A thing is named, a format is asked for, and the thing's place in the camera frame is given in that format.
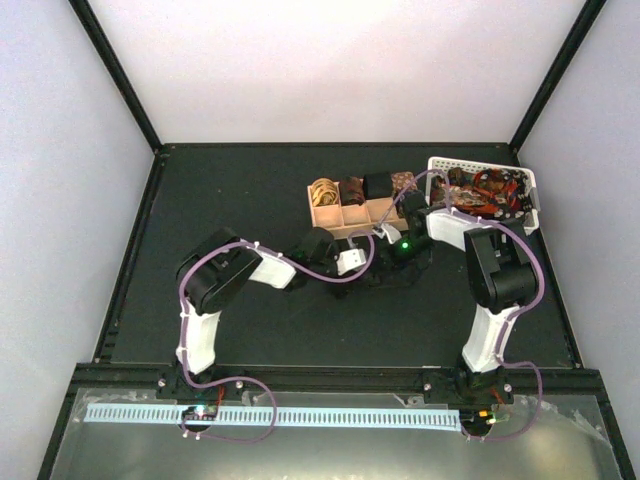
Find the long black tie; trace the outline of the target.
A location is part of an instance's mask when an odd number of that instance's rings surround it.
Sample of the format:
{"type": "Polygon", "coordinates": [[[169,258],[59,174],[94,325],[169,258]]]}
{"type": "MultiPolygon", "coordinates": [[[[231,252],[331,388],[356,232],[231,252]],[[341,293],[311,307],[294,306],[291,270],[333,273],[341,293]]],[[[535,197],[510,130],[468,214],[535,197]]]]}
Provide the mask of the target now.
{"type": "Polygon", "coordinates": [[[362,283],[373,289],[408,288],[418,282],[425,269],[416,262],[401,264],[374,263],[362,283]]]}

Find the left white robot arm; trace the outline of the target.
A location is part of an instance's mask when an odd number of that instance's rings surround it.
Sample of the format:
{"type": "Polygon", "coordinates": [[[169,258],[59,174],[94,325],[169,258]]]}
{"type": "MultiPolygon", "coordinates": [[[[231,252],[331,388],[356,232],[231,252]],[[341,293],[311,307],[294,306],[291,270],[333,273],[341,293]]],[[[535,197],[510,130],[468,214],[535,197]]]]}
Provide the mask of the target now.
{"type": "Polygon", "coordinates": [[[249,282],[285,291],[302,286],[308,277],[340,285],[364,276],[373,263],[375,242],[369,248],[350,240],[338,248],[331,233],[314,228],[288,253],[273,251],[258,241],[242,239],[220,228],[193,249],[177,273],[181,331],[176,357],[185,368],[179,386],[193,399],[207,397],[214,388],[211,367],[222,311],[249,282]]]}

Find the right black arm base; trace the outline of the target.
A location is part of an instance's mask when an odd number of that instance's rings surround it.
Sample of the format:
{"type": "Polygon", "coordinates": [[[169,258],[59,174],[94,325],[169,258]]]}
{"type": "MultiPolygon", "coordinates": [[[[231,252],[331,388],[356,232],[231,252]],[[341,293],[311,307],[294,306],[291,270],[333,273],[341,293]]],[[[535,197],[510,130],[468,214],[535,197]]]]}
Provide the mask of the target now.
{"type": "Polygon", "coordinates": [[[425,369],[421,380],[427,403],[477,409],[513,403],[513,395],[505,390],[508,378],[503,367],[487,373],[474,373],[465,366],[425,369]]]}

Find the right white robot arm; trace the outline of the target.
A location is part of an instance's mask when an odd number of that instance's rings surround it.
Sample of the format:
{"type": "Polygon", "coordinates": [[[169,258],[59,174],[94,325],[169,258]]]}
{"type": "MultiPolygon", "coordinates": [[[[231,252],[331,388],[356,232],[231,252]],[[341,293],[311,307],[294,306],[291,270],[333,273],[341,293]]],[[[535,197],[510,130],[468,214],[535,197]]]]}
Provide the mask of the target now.
{"type": "Polygon", "coordinates": [[[461,353],[467,370],[457,374],[454,388],[461,400],[479,402],[491,390],[486,373],[504,365],[504,349],[517,318],[542,299],[541,265],[518,219],[489,220],[453,206],[428,209],[423,200],[404,218],[414,234],[411,246],[425,237],[465,253],[476,309],[461,353]]]}

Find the pile of patterned ties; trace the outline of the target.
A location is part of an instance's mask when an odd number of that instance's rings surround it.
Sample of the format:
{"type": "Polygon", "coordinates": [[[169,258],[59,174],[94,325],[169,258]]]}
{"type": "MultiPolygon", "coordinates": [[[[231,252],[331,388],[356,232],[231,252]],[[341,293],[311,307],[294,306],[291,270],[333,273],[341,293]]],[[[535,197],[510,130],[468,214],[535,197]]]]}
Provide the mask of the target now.
{"type": "Polygon", "coordinates": [[[433,206],[445,204],[450,194],[451,205],[459,211],[489,220],[522,219],[533,208],[527,193],[528,176],[522,171],[483,168],[478,172],[455,167],[448,171],[449,189],[439,176],[433,178],[429,200],[433,206]]]}

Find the wooden compartment tray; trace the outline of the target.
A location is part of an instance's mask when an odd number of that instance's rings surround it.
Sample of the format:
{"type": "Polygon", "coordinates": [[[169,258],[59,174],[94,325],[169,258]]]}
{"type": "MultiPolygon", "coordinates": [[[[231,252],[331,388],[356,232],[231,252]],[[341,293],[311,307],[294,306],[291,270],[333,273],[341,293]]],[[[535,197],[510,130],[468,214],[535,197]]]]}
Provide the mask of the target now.
{"type": "MultiPolygon", "coordinates": [[[[333,180],[339,189],[339,181],[333,180]]],[[[391,197],[369,200],[363,205],[342,206],[339,201],[335,205],[313,207],[311,185],[306,187],[311,225],[329,231],[335,239],[346,239],[356,231],[372,232],[373,226],[379,222],[390,223],[400,232],[408,229],[404,215],[399,206],[393,204],[396,194],[391,197]]]]}

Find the black rolled tie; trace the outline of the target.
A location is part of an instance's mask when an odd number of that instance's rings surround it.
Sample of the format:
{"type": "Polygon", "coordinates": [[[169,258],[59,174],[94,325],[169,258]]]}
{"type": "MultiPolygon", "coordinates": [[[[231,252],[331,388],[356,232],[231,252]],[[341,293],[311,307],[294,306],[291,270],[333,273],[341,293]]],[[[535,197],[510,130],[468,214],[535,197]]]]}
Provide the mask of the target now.
{"type": "Polygon", "coordinates": [[[390,172],[370,173],[363,176],[362,190],[367,201],[388,198],[393,195],[393,180],[390,172]]]}

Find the brown patterned rolled tie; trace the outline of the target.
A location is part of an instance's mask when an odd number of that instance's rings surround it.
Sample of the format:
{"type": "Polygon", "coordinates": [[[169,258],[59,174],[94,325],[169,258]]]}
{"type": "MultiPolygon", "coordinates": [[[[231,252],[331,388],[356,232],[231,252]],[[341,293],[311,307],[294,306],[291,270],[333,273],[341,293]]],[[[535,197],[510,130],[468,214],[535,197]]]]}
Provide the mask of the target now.
{"type": "Polygon", "coordinates": [[[406,189],[407,191],[417,189],[415,176],[411,171],[392,173],[391,180],[392,191],[394,194],[398,194],[403,189],[406,189]]]}

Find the dark red rolled tie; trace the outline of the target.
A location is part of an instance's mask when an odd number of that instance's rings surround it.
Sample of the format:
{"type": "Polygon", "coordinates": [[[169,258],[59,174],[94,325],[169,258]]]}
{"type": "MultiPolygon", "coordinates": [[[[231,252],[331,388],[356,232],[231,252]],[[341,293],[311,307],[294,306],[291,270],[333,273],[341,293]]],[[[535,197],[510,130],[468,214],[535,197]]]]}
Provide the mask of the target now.
{"type": "Polygon", "coordinates": [[[346,176],[339,181],[340,203],[342,206],[363,205],[366,196],[363,180],[355,176],[346,176]]]}

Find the yellow rolled tie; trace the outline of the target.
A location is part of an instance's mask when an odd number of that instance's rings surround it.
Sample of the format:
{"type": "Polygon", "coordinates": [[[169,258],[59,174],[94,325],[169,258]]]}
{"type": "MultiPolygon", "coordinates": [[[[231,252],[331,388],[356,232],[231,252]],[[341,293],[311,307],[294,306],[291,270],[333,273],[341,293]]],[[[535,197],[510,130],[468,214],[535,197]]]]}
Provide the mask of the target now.
{"type": "Polygon", "coordinates": [[[311,185],[313,207],[335,205],[339,201],[339,189],[329,178],[319,178],[311,185]]]}

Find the white plastic basket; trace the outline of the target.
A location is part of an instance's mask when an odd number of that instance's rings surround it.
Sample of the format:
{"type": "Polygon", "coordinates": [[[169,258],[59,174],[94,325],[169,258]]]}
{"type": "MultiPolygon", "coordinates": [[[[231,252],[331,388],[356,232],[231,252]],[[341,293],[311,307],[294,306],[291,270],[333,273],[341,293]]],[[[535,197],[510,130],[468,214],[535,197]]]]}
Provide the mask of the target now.
{"type": "Polygon", "coordinates": [[[442,206],[449,186],[452,206],[468,215],[501,222],[515,219],[526,234],[539,228],[541,207],[532,170],[445,157],[431,157],[427,168],[428,205],[442,206]]]}

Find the black frame post right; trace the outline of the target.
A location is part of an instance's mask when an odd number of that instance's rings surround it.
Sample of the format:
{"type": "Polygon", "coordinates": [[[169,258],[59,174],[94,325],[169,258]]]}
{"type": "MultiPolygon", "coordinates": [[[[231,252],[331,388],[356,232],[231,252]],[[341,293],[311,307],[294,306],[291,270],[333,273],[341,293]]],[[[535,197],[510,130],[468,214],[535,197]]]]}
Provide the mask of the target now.
{"type": "Polygon", "coordinates": [[[509,142],[512,152],[519,153],[524,146],[606,3],[606,0],[584,2],[509,142]]]}

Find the black frame post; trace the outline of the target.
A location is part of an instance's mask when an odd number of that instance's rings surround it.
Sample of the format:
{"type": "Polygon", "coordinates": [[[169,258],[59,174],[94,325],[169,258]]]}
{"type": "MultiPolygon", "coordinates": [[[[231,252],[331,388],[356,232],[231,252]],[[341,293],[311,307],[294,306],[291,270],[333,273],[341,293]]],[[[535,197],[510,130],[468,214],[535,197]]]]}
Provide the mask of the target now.
{"type": "Polygon", "coordinates": [[[584,2],[509,142],[512,152],[519,153],[524,146],[606,3],[606,0],[584,2]]]}
{"type": "Polygon", "coordinates": [[[163,143],[156,133],[147,112],[90,2],[87,0],[69,0],[68,3],[100,57],[100,60],[124,100],[147,144],[154,153],[157,153],[162,148],[163,143]]]}

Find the black frame post left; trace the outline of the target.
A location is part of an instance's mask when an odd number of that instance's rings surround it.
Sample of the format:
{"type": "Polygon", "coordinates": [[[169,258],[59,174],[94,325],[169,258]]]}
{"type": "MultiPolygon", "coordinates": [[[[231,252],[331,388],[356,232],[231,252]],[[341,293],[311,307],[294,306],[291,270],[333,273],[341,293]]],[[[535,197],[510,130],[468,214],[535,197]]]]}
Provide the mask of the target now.
{"type": "Polygon", "coordinates": [[[162,148],[163,143],[156,133],[147,112],[90,2],[87,0],[69,0],[68,3],[100,57],[100,60],[124,100],[147,144],[154,153],[157,153],[162,148]]]}

